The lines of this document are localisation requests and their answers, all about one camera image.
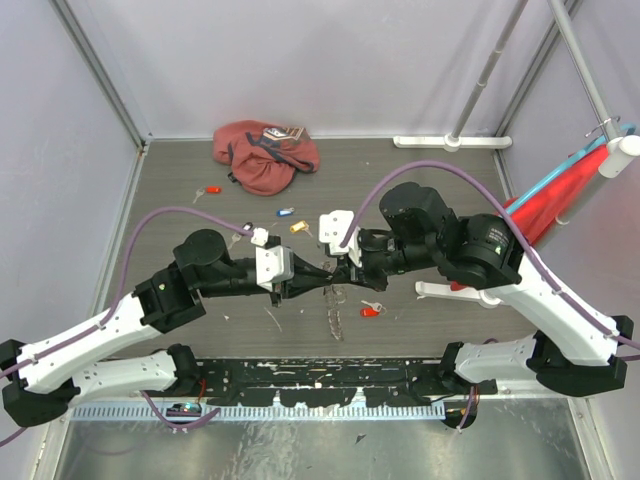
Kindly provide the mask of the key with red white tag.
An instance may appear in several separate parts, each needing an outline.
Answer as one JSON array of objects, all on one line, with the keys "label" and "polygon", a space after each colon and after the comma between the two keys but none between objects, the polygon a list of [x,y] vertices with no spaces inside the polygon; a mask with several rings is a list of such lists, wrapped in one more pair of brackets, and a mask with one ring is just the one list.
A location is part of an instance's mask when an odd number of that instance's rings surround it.
[{"label": "key with red white tag", "polygon": [[379,302],[362,300],[361,304],[362,308],[360,309],[360,316],[363,318],[377,317],[386,312],[386,308]]}]

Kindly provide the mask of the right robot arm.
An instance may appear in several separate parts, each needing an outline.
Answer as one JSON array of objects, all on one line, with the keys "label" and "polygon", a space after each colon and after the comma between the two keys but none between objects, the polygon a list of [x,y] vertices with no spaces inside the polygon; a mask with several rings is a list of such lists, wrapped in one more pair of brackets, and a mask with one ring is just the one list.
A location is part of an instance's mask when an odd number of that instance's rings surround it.
[{"label": "right robot arm", "polygon": [[586,397],[624,387],[627,364],[615,355],[618,341],[563,299],[558,280],[547,283],[536,272],[504,219],[458,218],[435,189],[415,182],[388,191],[379,210],[389,228],[354,234],[359,258],[338,256],[335,282],[383,291],[391,275],[435,268],[449,282],[512,307],[536,328],[511,342],[448,344],[437,370],[444,390],[535,380],[555,393]]}]

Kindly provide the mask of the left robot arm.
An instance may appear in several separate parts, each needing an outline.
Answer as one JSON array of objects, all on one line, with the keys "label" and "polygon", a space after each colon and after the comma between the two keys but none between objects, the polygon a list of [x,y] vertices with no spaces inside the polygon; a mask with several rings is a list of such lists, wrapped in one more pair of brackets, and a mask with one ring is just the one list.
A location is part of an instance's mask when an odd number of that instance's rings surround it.
[{"label": "left robot arm", "polygon": [[2,403],[17,425],[42,425],[85,401],[135,391],[191,395],[201,374],[185,345],[138,359],[110,357],[203,317],[205,298],[267,294],[278,304],[334,278],[276,237],[257,246],[253,257],[234,260],[219,232],[201,229],[173,255],[166,268],[85,322],[37,343],[2,343],[1,372],[9,381]]}]

